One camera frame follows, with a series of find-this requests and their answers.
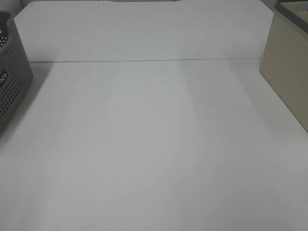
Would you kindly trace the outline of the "grey perforated plastic basket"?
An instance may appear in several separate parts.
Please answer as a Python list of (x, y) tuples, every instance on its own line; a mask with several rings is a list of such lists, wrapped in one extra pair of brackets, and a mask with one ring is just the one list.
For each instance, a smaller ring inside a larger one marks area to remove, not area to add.
[(0, 12), (0, 130), (3, 131), (23, 101), (33, 80), (14, 16)]

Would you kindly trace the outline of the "beige storage box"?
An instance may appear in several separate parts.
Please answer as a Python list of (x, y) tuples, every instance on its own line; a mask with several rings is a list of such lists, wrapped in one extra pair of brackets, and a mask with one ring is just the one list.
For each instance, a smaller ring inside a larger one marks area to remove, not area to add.
[(304, 129), (308, 128), (308, 2), (278, 0), (260, 73)]

